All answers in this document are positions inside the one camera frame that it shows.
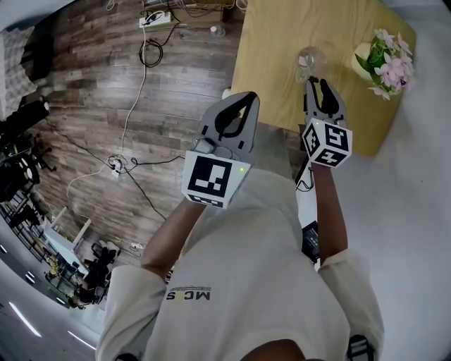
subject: table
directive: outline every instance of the table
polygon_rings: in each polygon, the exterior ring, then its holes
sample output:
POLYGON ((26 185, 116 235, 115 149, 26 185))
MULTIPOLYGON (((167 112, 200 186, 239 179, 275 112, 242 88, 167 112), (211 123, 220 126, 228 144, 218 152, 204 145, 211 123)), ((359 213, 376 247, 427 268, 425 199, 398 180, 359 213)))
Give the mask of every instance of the table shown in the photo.
POLYGON ((372 157, 401 100, 377 97, 351 69, 354 49, 378 28, 400 32, 414 51, 413 29, 379 0, 249 0, 232 93, 255 91, 259 121, 299 132, 304 90, 295 81, 295 63, 301 49, 318 47, 328 59, 326 78, 346 105, 353 152, 372 157))
POLYGON ((81 273, 88 273, 87 268, 83 265, 73 250, 74 243, 65 239, 61 234, 50 227, 44 228, 44 236, 49 241, 51 246, 62 256, 62 258, 67 261, 67 263, 72 264, 73 262, 76 262, 79 264, 78 270, 81 273))

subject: white cable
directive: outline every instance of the white cable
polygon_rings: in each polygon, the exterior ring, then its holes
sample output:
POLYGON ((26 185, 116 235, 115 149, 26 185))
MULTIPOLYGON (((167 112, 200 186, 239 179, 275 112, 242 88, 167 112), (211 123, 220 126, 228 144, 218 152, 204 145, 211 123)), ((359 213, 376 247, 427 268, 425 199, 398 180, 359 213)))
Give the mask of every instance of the white cable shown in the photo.
POLYGON ((239 8, 243 13, 246 12, 247 10, 247 0, 237 0, 235 5, 237 6, 237 8, 239 8))
POLYGON ((114 7, 114 0, 109 0, 108 1, 108 3, 107 3, 107 5, 106 5, 106 11, 111 11, 111 10, 113 10, 113 7, 114 7))
MULTIPOLYGON (((146 45, 147 39, 146 39, 146 30, 144 28, 142 28, 142 34, 144 34, 144 42, 142 43, 142 46, 143 46, 143 49, 142 49, 142 63, 145 64, 146 62, 144 60, 145 59, 144 53, 145 53, 145 50, 146 50, 145 45, 146 45)), ((141 83, 141 86, 140 86, 140 91, 138 92, 138 96, 136 98, 135 103, 133 104, 132 108, 130 109, 130 111, 127 114, 127 118, 125 118, 125 126, 124 126, 124 131, 122 133, 122 139, 121 139, 121 153, 119 153, 119 156, 121 156, 123 151, 124 151, 124 137, 125 137, 125 132, 127 131, 128 119, 129 119, 130 114, 132 113, 133 109, 135 108, 136 104, 140 100, 141 91, 142 91, 142 88, 144 87, 144 82, 146 81, 147 68, 146 68, 145 65, 143 65, 143 68, 144 68, 144 77, 142 77, 142 83, 141 83)))
POLYGON ((77 178, 74 178, 73 180, 71 180, 71 181, 69 182, 69 184, 68 184, 68 189, 67 189, 67 191, 66 191, 67 197, 69 198, 69 188, 70 188, 70 185, 71 185, 73 182, 75 182, 77 179, 81 179, 81 178, 84 178, 84 177, 89 177, 89 176, 93 176, 93 175, 95 175, 95 174, 99 174, 101 171, 104 170, 105 165, 106 165, 106 163, 105 163, 103 166, 101 166, 101 168, 100 168, 97 172, 89 173, 89 174, 83 174, 82 176, 78 176, 77 178))
MULTIPOLYGON (((114 6, 114 0, 110 0, 110 1, 108 2, 108 4, 110 4, 110 2, 113 2, 113 6, 114 6)), ((145 60, 145 54, 144 54, 144 53, 145 53, 145 44, 146 44, 147 38, 146 38, 146 31, 145 31, 144 28, 142 28, 142 34, 144 35, 144 42, 142 43, 142 46, 143 46, 143 48, 144 48, 144 49, 142 50, 142 62, 143 62, 143 64, 145 64, 145 61, 144 61, 144 60, 145 60)), ((141 91, 142 91, 142 88, 144 87, 144 82, 146 81, 147 68, 146 68, 145 65, 143 65, 143 68, 144 68, 144 76, 143 76, 143 78, 142 78, 142 83, 141 83, 141 86, 140 86, 140 91, 138 92, 138 96, 137 96, 137 98, 136 98, 135 103, 133 104, 132 108, 130 109, 130 111, 129 111, 128 114, 127 114, 127 118, 125 119, 124 131, 123 131, 123 133, 122 133, 122 138, 121 138, 121 153, 120 153, 119 155, 115 155, 115 156, 109 157, 109 158, 105 161, 105 164, 104 164, 103 166, 101 166, 101 168, 100 168, 97 172, 89 173, 89 174, 83 174, 82 176, 78 176, 77 178, 74 178, 73 180, 71 180, 71 181, 69 182, 69 184, 68 184, 68 188, 67 188, 67 191, 66 191, 66 196, 67 196, 67 198, 69 198, 69 189, 70 189, 70 185, 71 185, 73 182, 75 182, 75 181, 78 180, 78 179, 84 178, 84 177, 90 177, 90 176, 94 176, 94 175, 96 175, 96 174, 99 174, 100 172, 102 172, 102 171, 104 170, 104 168, 105 168, 105 166, 107 165, 107 162, 109 161, 109 159, 117 159, 117 160, 118 160, 120 163, 122 163, 122 165, 123 165, 123 161, 122 161, 121 157, 122 157, 122 153, 123 153, 123 150, 124 150, 124 137, 125 137, 125 132, 127 131, 128 119, 129 119, 129 117, 130 117, 130 115, 131 115, 133 109, 135 108, 136 104, 137 104, 138 101, 140 100, 141 91)))
POLYGON ((161 16, 164 15, 164 11, 163 11, 163 10, 158 10, 158 11, 155 11, 154 13, 150 14, 149 16, 146 17, 146 22, 147 22, 153 15, 156 15, 156 14, 160 14, 160 16, 159 16, 158 18, 155 19, 155 20, 158 20, 161 16))

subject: pink flower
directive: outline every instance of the pink flower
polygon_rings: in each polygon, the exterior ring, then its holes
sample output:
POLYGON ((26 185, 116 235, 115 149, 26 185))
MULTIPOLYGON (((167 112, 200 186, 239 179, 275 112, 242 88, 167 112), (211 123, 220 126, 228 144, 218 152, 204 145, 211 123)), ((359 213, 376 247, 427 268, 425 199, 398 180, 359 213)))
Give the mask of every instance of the pink flower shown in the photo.
POLYGON ((406 53, 412 55, 412 52, 411 52, 410 49, 409 49, 408 43, 406 43, 406 42, 402 39, 401 33, 400 33, 400 32, 397 34, 397 42, 398 42, 398 44, 400 45, 400 47, 401 47, 402 50, 404 50, 406 53))
POLYGON ((376 36, 380 40, 383 40, 387 44, 387 47, 393 48, 393 46, 394 46, 393 38, 395 36, 388 34, 387 30, 385 30, 385 29, 376 30, 376 36))
POLYGON ((374 68, 374 72, 381 77, 388 87, 396 87, 400 78, 404 76, 404 66, 399 58, 391 58, 387 53, 383 54, 385 64, 380 68, 374 68))
POLYGON ((376 94, 376 95, 382 95, 382 98, 384 100, 385 99, 390 100, 390 95, 388 95, 388 93, 384 89, 382 89, 380 87, 369 87, 368 89, 373 90, 374 94, 376 94))
POLYGON ((412 76, 414 74, 414 67, 412 65, 412 58, 408 57, 406 54, 401 55, 402 67, 404 68, 404 72, 408 76, 412 76))

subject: laminate flooring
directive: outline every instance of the laminate flooring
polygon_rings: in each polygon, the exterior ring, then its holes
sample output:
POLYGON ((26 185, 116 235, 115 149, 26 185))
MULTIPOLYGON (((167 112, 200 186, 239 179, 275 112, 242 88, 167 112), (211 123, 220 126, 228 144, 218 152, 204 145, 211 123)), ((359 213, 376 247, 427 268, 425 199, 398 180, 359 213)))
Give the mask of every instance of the laminate flooring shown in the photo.
MULTIPOLYGON (((45 159, 57 172, 42 171, 35 193, 50 214, 68 206, 59 232, 69 240, 87 216, 98 238, 128 250, 131 242, 147 243, 163 222, 127 174, 117 178, 106 166, 96 175, 74 181, 67 196, 71 180, 97 172, 103 164, 48 125, 103 160, 121 153, 125 119, 144 72, 138 56, 143 40, 137 26, 141 10, 140 0, 116 1, 109 12, 105 1, 79 0, 36 29, 54 37, 55 54, 49 76, 37 83, 38 92, 50 102, 50 115, 32 133, 39 133, 43 144, 52 148, 45 159)), ((217 21, 181 20, 163 48, 162 62, 147 69, 123 139, 128 162, 132 157, 158 162, 183 156, 192 146, 203 113, 231 85, 242 22, 230 21, 224 25, 225 37, 212 37, 209 27, 217 21)), ((146 31, 147 38, 163 42, 170 29, 146 31)), ((146 58, 156 55, 153 48, 146 58)), ((295 172, 300 163, 299 139, 293 134, 288 138, 295 172)), ((132 176, 155 208, 168 216, 183 197, 182 170, 183 160, 177 159, 138 166, 132 176)))

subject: flower pot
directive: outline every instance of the flower pot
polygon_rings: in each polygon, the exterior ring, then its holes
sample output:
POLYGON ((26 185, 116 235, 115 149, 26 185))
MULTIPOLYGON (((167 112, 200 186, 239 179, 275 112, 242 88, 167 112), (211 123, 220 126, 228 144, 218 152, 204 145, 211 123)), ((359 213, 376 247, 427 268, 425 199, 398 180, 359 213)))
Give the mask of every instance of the flower pot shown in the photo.
POLYGON ((355 48, 354 53, 352 53, 351 67, 352 70, 355 71, 360 78, 371 81, 372 79, 370 73, 368 73, 365 69, 363 69, 360 66, 359 62, 357 61, 357 58, 355 57, 355 54, 357 54, 362 59, 367 60, 370 49, 371 44, 368 42, 362 42, 357 48, 355 48))

